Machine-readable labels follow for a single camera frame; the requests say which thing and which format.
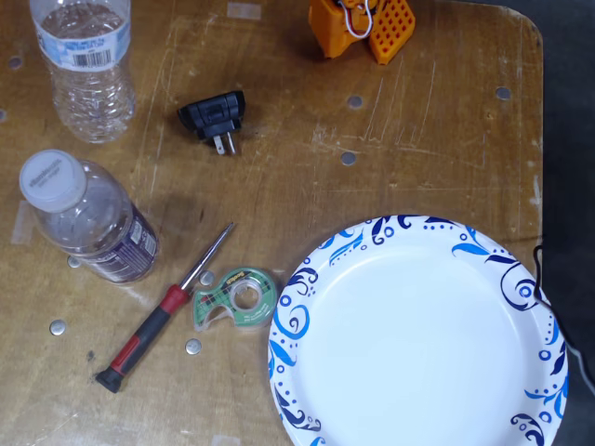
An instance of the water bottle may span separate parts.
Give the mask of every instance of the water bottle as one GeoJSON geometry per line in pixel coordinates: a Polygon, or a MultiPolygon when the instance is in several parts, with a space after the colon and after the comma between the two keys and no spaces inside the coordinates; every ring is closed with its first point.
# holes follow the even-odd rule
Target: water bottle
{"type": "Polygon", "coordinates": [[[80,139],[120,137],[134,114],[130,0],[30,0],[54,106],[80,139]]]}
{"type": "Polygon", "coordinates": [[[99,276],[133,282],[152,268],[154,231],[99,165],[64,151],[40,151],[20,170],[20,190],[33,206],[38,229],[99,276]]]}

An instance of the orange object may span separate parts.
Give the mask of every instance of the orange object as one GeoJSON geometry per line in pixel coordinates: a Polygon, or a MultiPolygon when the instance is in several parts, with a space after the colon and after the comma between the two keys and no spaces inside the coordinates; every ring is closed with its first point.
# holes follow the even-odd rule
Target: orange object
{"type": "MultiPolygon", "coordinates": [[[[344,0],[350,12],[352,29],[364,34],[369,18],[364,0],[344,0]]],[[[369,0],[374,25],[369,35],[369,45],[377,62],[386,65],[407,42],[416,27],[416,18],[405,0],[369,0]]],[[[334,0],[310,0],[308,22],[324,55],[337,58],[358,40],[351,35],[345,22],[343,7],[334,0]]]]}

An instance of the white paper plate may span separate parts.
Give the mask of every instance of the white paper plate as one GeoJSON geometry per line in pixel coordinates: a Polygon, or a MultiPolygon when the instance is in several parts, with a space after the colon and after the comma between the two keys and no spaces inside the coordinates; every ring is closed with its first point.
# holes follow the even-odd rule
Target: white paper plate
{"type": "Polygon", "coordinates": [[[543,446],[568,391],[557,322],[472,228],[384,216],[306,257],[271,326],[272,395],[300,446],[543,446]]]}

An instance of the white bottle cap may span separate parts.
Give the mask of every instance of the white bottle cap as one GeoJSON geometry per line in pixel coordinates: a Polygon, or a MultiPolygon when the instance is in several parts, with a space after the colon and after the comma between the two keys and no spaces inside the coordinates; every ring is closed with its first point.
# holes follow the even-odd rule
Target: white bottle cap
{"type": "Polygon", "coordinates": [[[83,166],[64,151],[40,151],[20,170],[20,191],[42,211],[63,212],[80,202],[85,190],[83,166]]]}

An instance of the masking tape residue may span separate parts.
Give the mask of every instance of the masking tape residue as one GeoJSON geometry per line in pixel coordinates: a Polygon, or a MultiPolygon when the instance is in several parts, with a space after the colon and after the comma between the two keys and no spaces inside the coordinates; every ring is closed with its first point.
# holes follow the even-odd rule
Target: masking tape residue
{"type": "Polygon", "coordinates": [[[211,446],[241,446],[241,444],[240,439],[224,435],[216,435],[211,441],[211,446]]]}
{"type": "Polygon", "coordinates": [[[228,2],[227,17],[232,19],[260,20],[262,7],[254,3],[228,2]]]}
{"type": "Polygon", "coordinates": [[[31,205],[24,200],[19,203],[19,212],[15,220],[15,227],[12,230],[10,242],[12,244],[29,244],[33,237],[33,211],[31,205]]]}

